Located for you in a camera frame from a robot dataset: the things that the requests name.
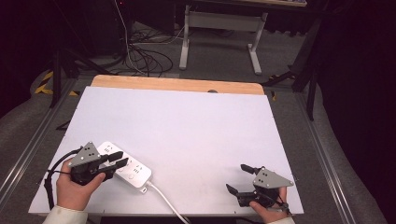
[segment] white table surface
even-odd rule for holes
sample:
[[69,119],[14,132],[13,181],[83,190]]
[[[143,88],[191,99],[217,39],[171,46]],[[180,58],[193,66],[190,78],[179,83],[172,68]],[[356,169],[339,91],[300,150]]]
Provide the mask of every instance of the white table surface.
[[[293,180],[265,95],[87,87],[49,167],[90,141],[97,147],[110,141],[146,164],[151,182],[186,216],[254,215],[250,207],[239,207],[225,186],[254,189],[255,176],[240,164],[265,166]],[[52,177],[54,196],[57,178]],[[288,188],[288,203],[293,214],[304,212],[296,186]],[[40,186],[29,213],[49,211]],[[86,211],[173,215],[154,189],[142,194],[116,176],[92,195]]]

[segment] white sleeve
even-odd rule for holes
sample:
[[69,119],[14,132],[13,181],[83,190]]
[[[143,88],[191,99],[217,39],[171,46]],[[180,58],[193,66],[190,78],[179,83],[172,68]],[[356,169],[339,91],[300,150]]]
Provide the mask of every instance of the white sleeve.
[[88,213],[82,211],[71,210],[55,205],[47,215],[43,224],[85,224],[87,222]]
[[292,217],[285,217],[275,222],[269,222],[268,224],[294,224],[294,220]]

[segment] human hand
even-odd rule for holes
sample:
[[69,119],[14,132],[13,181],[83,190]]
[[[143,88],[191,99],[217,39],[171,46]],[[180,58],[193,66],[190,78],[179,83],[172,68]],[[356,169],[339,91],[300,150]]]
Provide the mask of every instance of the human hand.
[[[282,203],[282,201],[283,203],[285,203],[286,196],[287,196],[286,187],[280,188],[278,201],[280,203]],[[259,214],[259,216],[262,218],[262,221],[264,223],[275,222],[288,216],[288,213],[286,211],[283,212],[268,211],[261,204],[256,203],[254,201],[250,202],[249,205],[251,208],[253,208],[254,211],[257,212],[257,214]]]
[[[64,161],[61,172],[70,173],[71,169],[67,165],[72,159]],[[81,186],[71,180],[69,174],[59,174],[56,181],[57,205],[77,211],[83,211],[88,204],[93,192],[102,184],[106,175],[97,175],[90,183]]]

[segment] power strip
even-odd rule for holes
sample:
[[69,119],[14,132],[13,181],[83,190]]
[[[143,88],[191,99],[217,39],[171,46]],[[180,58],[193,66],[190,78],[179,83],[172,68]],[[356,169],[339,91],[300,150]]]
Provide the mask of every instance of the power strip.
[[[150,181],[150,179],[152,178],[151,170],[147,166],[145,166],[140,161],[133,158],[128,153],[115,146],[111,142],[104,142],[101,146],[97,148],[97,150],[101,155],[112,154],[118,151],[123,152],[122,159],[129,158],[128,163],[124,167],[116,170],[115,174],[127,183],[139,189],[140,192],[146,193],[146,185],[148,184],[148,181]],[[104,162],[103,165],[110,166],[113,165],[112,163],[113,162],[107,161]]]

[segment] gray floor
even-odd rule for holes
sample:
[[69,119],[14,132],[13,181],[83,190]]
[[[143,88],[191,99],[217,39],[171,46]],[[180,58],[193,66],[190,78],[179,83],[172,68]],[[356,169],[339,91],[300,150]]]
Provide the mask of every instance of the gray floor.
[[[208,31],[197,31],[191,36],[188,67],[185,71],[178,69],[181,40],[177,39],[168,45],[140,47],[157,50],[172,59],[174,67],[165,76],[264,82],[269,76],[282,74],[288,70],[288,64],[292,64],[304,40],[303,36],[289,37],[287,34],[264,32],[258,47],[263,75],[256,76],[247,52],[247,44],[253,38],[254,34],[250,33],[235,32],[229,37],[220,37]],[[45,73],[43,71],[43,74],[37,74],[32,92]],[[73,84],[73,91],[83,91],[85,86],[90,85],[92,80],[90,74],[92,72],[84,72],[76,82],[70,82]],[[321,103],[320,90],[315,103],[315,121],[311,122],[307,120],[303,110],[305,93],[292,92],[291,82],[286,80],[264,90],[267,94],[270,91],[276,93],[276,99],[271,98],[271,107],[291,169],[298,179],[296,185],[305,214],[295,216],[296,223],[386,223],[375,200],[350,167],[334,137]],[[15,164],[25,164],[18,172],[17,178],[12,181],[14,185],[6,190],[9,198],[1,196],[3,206],[0,223],[34,224],[42,223],[44,220],[43,217],[28,214],[27,211],[38,189],[37,181],[46,172],[63,138],[64,132],[55,129],[72,118],[79,96],[67,96],[59,104],[56,113],[53,109],[49,110],[50,99],[51,96],[47,94],[32,94],[28,102],[16,107],[0,119],[0,152],[3,155],[0,164],[4,171],[0,173],[0,180],[6,181],[9,174],[15,173],[15,170],[12,170]],[[40,129],[40,123],[45,118],[48,120],[49,116],[46,115],[50,113],[55,115],[50,118],[48,127]],[[37,137],[37,130],[45,131]],[[32,154],[30,160],[20,160],[22,154],[29,153]],[[340,186],[342,191],[334,192],[332,190],[334,183]],[[334,195],[338,195],[341,201],[346,203],[341,203],[342,207],[340,207],[339,200],[335,200]],[[340,212],[345,212],[346,208],[350,209],[353,218],[340,215]]]

